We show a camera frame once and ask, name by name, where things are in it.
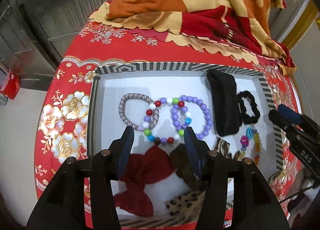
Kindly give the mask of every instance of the wall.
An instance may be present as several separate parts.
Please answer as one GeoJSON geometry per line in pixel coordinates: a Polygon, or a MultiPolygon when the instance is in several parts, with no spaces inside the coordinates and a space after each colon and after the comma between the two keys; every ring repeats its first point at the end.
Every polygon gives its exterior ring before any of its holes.
{"type": "Polygon", "coordinates": [[[299,69],[294,78],[304,113],[320,124],[320,31],[315,21],[291,53],[299,69]]]}

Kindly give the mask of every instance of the hair tie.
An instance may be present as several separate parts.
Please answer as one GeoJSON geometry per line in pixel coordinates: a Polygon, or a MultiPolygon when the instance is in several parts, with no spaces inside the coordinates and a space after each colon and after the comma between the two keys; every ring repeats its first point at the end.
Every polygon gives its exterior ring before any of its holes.
{"type": "Polygon", "coordinates": [[[240,119],[246,125],[255,124],[258,122],[260,118],[260,112],[257,108],[257,104],[254,100],[254,96],[249,91],[243,91],[237,94],[238,103],[240,104],[240,119]],[[251,109],[253,111],[254,116],[249,116],[247,112],[247,108],[244,105],[244,101],[242,98],[249,99],[251,109]]]}
{"type": "Polygon", "coordinates": [[[141,94],[141,93],[128,93],[128,94],[125,94],[124,96],[122,96],[121,100],[120,100],[120,104],[119,104],[119,115],[122,119],[122,121],[128,125],[128,126],[132,126],[132,128],[134,130],[143,130],[143,127],[142,126],[139,126],[133,122],[131,122],[127,116],[125,115],[125,104],[127,103],[128,100],[132,100],[132,99],[135,99],[135,100],[142,100],[146,103],[149,104],[149,108],[150,110],[152,110],[152,113],[147,110],[146,111],[146,114],[147,116],[149,116],[151,118],[151,116],[153,117],[152,120],[150,120],[150,128],[154,128],[156,126],[156,124],[158,123],[159,121],[159,109],[155,106],[153,100],[147,96],[147,95],[144,95],[144,94],[141,94]]]}

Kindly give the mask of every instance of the orange blanket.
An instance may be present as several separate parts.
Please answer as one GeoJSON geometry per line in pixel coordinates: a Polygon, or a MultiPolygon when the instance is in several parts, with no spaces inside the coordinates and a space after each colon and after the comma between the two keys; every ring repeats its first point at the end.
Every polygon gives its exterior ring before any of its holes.
{"type": "Polygon", "coordinates": [[[270,37],[268,18],[273,6],[285,7],[282,0],[113,0],[90,18],[114,27],[168,30],[208,43],[241,45],[280,59],[284,74],[292,73],[295,67],[286,48],[270,37]]]}

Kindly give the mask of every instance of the red bead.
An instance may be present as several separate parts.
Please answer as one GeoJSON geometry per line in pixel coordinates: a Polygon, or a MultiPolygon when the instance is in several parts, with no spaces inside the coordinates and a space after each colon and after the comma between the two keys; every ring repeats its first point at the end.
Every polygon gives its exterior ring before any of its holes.
{"type": "Polygon", "coordinates": [[[168,138],[168,139],[167,139],[167,142],[168,142],[169,144],[172,144],[172,143],[174,142],[174,138],[172,138],[172,137],[168,138]]]}
{"type": "Polygon", "coordinates": [[[155,105],[156,105],[157,107],[160,107],[160,106],[161,106],[161,102],[160,102],[160,101],[156,101],[156,102],[155,102],[155,105]]]}
{"type": "Polygon", "coordinates": [[[153,114],[152,110],[149,109],[149,110],[146,111],[146,115],[151,116],[152,114],[153,114]]]}
{"type": "Polygon", "coordinates": [[[184,106],[184,102],[183,101],[178,102],[178,106],[179,107],[183,107],[184,106]]]}

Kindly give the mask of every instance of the beaded bracelet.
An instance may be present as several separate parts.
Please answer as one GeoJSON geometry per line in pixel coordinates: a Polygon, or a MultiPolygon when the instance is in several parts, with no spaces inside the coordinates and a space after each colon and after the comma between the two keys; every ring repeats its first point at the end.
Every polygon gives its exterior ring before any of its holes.
{"type": "Polygon", "coordinates": [[[126,125],[132,126],[132,128],[136,131],[137,130],[143,131],[144,129],[147,129],[147,128],[152,129],[156,126],[156,124],[159,121],[159,109],[156,107],[153,100],[149,96],[146,96],[141,93],[128,93],[128,94],[125,94],[124,96],[122,96],[122,98],[120,100],[120,104],[119,104],[119,115],[120,115],[122,121],[126,125]],[[130,99],[142,100],[142,101],[145,101],[148,104],[150,104],[149,105],[150,109],[146,111],[147,116],[144,117],[144,119],[143,119],[144,123],[142,124],[142,126],[134,124],[125,115],[125,104],[130,99]]]}
{"type": "Polygon", "coordinates": [[[211,129],[211,126],[213,125],[212,116],[210,115],[210,110],[207,108],[207,105],[204,104],[201,99],[198,99],[197,97],[192,97],[192,96],[182,95],[180,99],[178,99],[178,98],[175,98],[175,99],[176,99],[176,102],[178,100],[178,104],[173,105],[173,109],[172,109],[171,113],[174,112],[174,109],[176,109],[176,111],[178,111],[178,109],[180,109],[181,113],[183,113],[185,116],[185,123],[184,124],[178,124],[177,126],[175,124],[173,124],[176,127],[176,130],[180,131],[180,129],[182,129],[183,131],[181,131],[181,134],[183,135],[185,128],[188,127],[190,125],[190,123],[192,122],[192,120],[190,119],[191,114],[190,114],[190,112],[188,112],[188,107],[185,106],[184,102],[185,101],[186,102],[193,102],[200,107],[200,109],[203,111],[203,113],[205,115],[204,118],[206,120],[206,124],[204,125],[204,130],[202,131],[202,133],[196,134],[196,136],[199,140],[203,140],[204,137],[209,135],[209,131],[211,129]]]}
{"type": "Polygon", "coordinates": [[[237,94],[238,103],[240,104],[240,119],[243,121],[244,124],[255,124],[258,122],[260,118],[260,112],[257,108],[257,104],[255,102],[254,96],[249,91],[243,91],[237,94]],[[254,113],[254,116],[249,116],[247,112],[247,108],[244,105],[244,101],[242,98],[247,98],[250,100],[250,106],[254,113]]]}

